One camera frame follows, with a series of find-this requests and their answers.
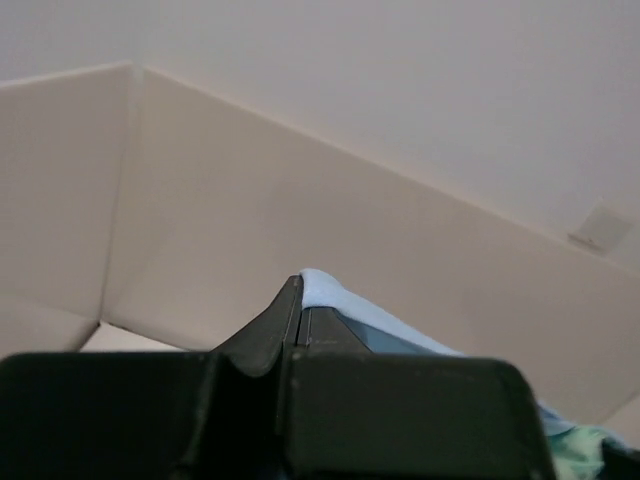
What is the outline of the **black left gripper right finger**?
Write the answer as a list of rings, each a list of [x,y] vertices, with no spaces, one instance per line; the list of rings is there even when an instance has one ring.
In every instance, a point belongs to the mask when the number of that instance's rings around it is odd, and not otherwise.
[[[297,346],[311,352],[370,353],[370,349],[331,307],[306,308],[301,313]]]

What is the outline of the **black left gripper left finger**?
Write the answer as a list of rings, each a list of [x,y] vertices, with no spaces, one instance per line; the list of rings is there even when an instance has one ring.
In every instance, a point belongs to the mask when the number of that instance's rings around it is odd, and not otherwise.
[[[260,378],[278,362],[286,345],[295,344],[302,311],[303,279],[290,276],[258,316],[213,349],[241,374]]]

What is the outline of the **light blue pillowcase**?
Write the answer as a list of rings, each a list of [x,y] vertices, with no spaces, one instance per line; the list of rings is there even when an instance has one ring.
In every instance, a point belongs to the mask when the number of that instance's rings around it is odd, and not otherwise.
[[[376,354],[464,355],[345,289],[326,272],[307,268],[301,276],[302,307],[335,309],[346,326]],[[543,402],[538,403],[538,415],[559,479],[639,477],[639,452],[610,431],[573,423]]]

